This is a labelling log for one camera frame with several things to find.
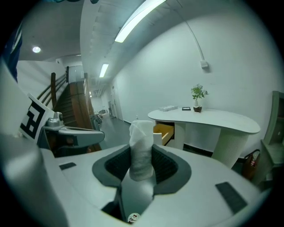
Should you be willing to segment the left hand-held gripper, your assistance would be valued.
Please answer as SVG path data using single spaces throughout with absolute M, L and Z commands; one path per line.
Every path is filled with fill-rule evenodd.
M 103 131 L 67 127 L 62 113 L 49 109 L 31 93 L 28 97 L 32 102 L 20 125 L 20 133 L 39 147 L 51 150 L 55 157 L 88 153 L 90 145 L 104 140 Z

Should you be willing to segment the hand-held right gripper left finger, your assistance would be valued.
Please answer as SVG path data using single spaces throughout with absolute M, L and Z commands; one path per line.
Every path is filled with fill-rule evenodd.
M 93 153 L 55 158 L 41 149 L 45 169 L 63 207 L 69 227 L 127 227 L 128 224 L 102 211 L 113 201 L 116 188 L 106 187 L 93 175 L 93 164 L 122 146 Z

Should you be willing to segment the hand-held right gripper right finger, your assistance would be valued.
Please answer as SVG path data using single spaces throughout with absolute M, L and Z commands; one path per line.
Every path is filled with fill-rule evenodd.
M 190 180 L 175 194 L 158 195 L 143 212 L 141 227 L 240 227 L 267 199 L 270 190 L 261 192 L 235 171 L 221 162 L 164 147 L 180 156 L 191 166 Z M 238 213 L 233 214 L 216 188 L 216 184 L 229 182 L 247 202 Z

